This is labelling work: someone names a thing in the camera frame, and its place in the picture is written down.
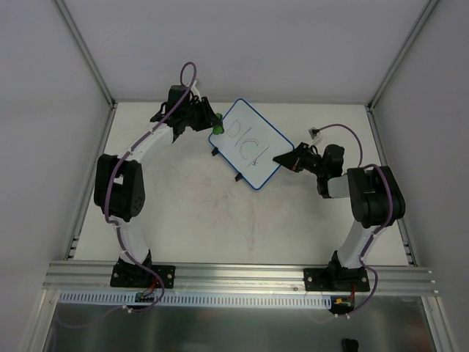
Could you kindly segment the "green bone-shaped eraser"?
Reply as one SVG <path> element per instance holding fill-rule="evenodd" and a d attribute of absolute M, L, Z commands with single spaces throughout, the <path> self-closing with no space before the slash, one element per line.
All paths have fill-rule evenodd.
<path fill-rule="evenodd" d="M 215 114 L 215 119 L 213 120 L 213 134 L 214 135 L 221 135 L 224 133 L 224 125 L 223 125 L 223 115 L 220 113 Z"/>

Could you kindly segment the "blue framed whiteboard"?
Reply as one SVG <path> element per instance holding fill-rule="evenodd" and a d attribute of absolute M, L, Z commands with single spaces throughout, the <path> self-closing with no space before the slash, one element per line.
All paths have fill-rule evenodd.
<path fill-rule="evenodd" d="M 294 150 L 294 144 L 246 100 L 239 98 L 223 118 L 224 132 L 209 143 L 254 190 L 260 190 L 280 165 L 273 158 Z"/>

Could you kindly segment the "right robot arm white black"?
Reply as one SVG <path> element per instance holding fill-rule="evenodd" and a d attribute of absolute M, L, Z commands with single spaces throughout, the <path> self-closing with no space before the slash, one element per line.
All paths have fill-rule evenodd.
<path fill-rule="evenodd" d="M 405 214 L 405 200 L 391 169 L 368 165 L 344 172 L 344 148 L 336 144 L 329 144 L 320 155 L 315 146 L 302 142 L 273 161 L 296 173 L 314 174 L 322 198 L 350 201 L 353 223 L 344 243 L 325 268 L 303 270 L 305 290 L 370 291 L 366 258 L 378 236 Z"/>

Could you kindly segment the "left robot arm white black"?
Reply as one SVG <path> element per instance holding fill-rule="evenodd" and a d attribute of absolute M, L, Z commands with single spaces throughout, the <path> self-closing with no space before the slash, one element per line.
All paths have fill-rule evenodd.
<path fill-rule="evenodd" d="M 188 128 L 224 132 L 221 116 L 213 111 L 207 97 L 195 88 L 173 85 L 143 136 L 123 152 L 104 153 L 97 160 L 94 203 L 116 230 L 121 249 L 113 267 L 113 287 L 143 287 L 156 277 L 141 224 L 146 200 L 144 167 L 156 152 L 173 144 Z"/>

